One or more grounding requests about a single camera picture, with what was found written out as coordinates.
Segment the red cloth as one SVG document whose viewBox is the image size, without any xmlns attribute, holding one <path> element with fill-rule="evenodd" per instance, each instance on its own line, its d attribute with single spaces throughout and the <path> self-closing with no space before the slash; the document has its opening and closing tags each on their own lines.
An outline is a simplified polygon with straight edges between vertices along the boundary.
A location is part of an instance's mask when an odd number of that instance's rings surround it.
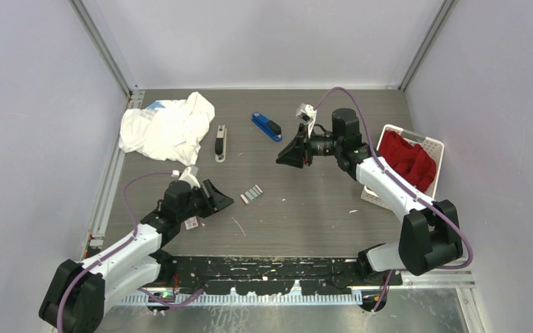
<svg viewBox="0 0 533 333">
<path fill-rule="evenodd" d="M 384 133 L 378 149 L 388 165 L 409 184 L 426 192 L 437 175 L 437 163 L 420 144 L 412 146 L 398 133 Z"/>
</svg>

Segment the white plastic basket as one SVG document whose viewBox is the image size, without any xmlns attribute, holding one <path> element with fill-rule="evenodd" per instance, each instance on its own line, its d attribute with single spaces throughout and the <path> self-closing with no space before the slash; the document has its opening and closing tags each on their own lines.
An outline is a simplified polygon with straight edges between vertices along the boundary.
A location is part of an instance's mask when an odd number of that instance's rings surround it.
<svg viewBox="0 0 533 333">
<path fill-rule="evenodd" d="M 444 145 L 442 142 L 440 142 L 437 139 L 433 139 L 430 137 L 425 137 L 423 135 L 420 135 L 418 133 L 405 130 L 404 128 L 400 128 L 395 125 L 387 124 L 382 129 L 382 134 L 380 136 L 380 139 L 378 141 L 378 144 L 376 146 L 376 150 L 378 151 L 380 147 L 381 139 L 383 138 L 383 135 L 387 131 L 393 131 L 398 133 L 403 139 L 405 139 L 408 143 L 410 143 L 412 146 L 416 144 L 420 144 L 423 149 L 430 155 L 430 157 L 437 163 L 437 175 L 434 179 L 434 182 L 430 185 L 428 190 L 425 192 L 425 194 L 431 198 L 435 197 L 436 190 L 437 190 L 437 184 L 439 181 L 439 174 L 441 170 L 441 163 L 443 158 L 443 152 L 444 152 Z"/>
</svg>

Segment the staple box lid sleeve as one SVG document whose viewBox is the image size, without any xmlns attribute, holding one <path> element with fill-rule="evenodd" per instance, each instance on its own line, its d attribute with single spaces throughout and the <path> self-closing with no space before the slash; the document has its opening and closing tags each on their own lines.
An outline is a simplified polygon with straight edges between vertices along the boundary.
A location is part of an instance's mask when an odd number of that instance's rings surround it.
<svg viewBox="0 0 533 333">
<path fill-rule="evenodd" d="M 191 230 L 193 228 L 199 227 L 199 222 L 198 222 L 197 217 L 193 216 L 193 217 L 188 218 L 187 220 L 185 220 L 184 221 L 184 225 L 185 225 L 185 229 L 186 230 Z"/>
</svg>

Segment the blue black stapler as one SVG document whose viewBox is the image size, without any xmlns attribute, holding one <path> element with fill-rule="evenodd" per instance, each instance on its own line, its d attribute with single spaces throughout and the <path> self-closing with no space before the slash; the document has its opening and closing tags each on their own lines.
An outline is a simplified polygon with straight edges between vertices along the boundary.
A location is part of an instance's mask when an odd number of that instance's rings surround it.
<svg viewBox="0 0 533 333">
<path fill-rule="evenodd" d="M 275 142 L 282 141 L 281 127 L 274 121 L 259 112 L 254 112 L 251 121 Z"/>
</svg>

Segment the white crumpled t-shirt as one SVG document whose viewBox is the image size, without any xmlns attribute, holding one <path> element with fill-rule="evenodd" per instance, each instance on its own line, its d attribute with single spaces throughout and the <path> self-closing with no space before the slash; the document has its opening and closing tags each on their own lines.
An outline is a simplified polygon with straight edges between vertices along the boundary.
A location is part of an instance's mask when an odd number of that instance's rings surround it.
<svg viewBox="0 0 533 333">
<path fill-rule="evenodd" d="M 215 107 L 199 92 L 186 99 L 157 100 L 146 108 L 128 109 L 121 119 L 119 149 L 152 160 L 194 165 L 214 117 Z"/>
</svg>

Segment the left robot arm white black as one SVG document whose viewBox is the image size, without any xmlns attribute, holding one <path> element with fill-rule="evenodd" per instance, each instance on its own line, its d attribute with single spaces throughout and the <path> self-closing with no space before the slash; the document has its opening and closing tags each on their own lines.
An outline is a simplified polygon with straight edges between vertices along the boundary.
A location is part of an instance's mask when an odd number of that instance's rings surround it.
<svg viewBox="0 0 533 333">
<path fill-rule="evenodd" d="M 163 247 L 186 220 L 207 218 L 233 203 L 210 180 L 201 185 L 174 180 L 123 239 L 81 262 L 68 259 L 58 266 L 39 318 L 59 332 L 95 332 L 106 313 L 138 288 L 172 282 L 176 264 Z"/>
</svg>

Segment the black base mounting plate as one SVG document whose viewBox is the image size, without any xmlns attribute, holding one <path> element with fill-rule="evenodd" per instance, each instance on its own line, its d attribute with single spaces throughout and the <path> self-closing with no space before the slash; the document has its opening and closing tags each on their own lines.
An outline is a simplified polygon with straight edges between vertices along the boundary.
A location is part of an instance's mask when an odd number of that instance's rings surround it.
<svg viewBox="0 0 533 333">
<path fill-rule="evenodd" d="M 291 293 L 295 284 L 303 296 L 344 295 L 360 287 L 380 290 L 386 273 L 365 274 L 355 258 L 345 257 L 240 257 L 177 256 L 175 273 L 165 275 L 149 288 L 208 295 L 234 290 L 246 296 Z"/>
</svg>

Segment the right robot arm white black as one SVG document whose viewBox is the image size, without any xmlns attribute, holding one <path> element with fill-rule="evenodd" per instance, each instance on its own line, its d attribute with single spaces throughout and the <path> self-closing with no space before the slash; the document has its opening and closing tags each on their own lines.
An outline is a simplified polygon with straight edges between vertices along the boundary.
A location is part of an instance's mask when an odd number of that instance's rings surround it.
<svg viewBox="0 0 533 333">
<path fill-rule="evenodd" d="M 436 202 L 394 171 L 387 161 L 363 142 L 356 112 L 340 108 L 332 113 L 332 129 L 315 134 L 316 110 L 302 104 L 296 136 L 279 152 L 276 162 L 302 169 L 316 156 L 333 156 L 339 168 L 368 187 L 401 222 L 400 238 L 357 255 L 358 278 L 376 284 L 385 271 L 406 270 L 420 276 L 445 268 L 464 254 L 456 207 Z"/>
</svg>

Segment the box of staples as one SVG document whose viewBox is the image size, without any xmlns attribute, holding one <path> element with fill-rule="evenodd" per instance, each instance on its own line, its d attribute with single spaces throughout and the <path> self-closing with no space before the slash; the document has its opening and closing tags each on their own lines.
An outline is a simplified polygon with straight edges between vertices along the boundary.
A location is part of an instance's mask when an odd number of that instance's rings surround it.
<svg viewBox="0 0 533 333">
<path fill-rule="evenodd" d="M 240 198 L 247 205 L 250 202 L 256 200 L 263 193 L 264 192 L 262 191 L 262 189 L 258 185 L 254 185 L 249 190 L 247 190 L 244 193 L 240 194 Z"/>
</svg>

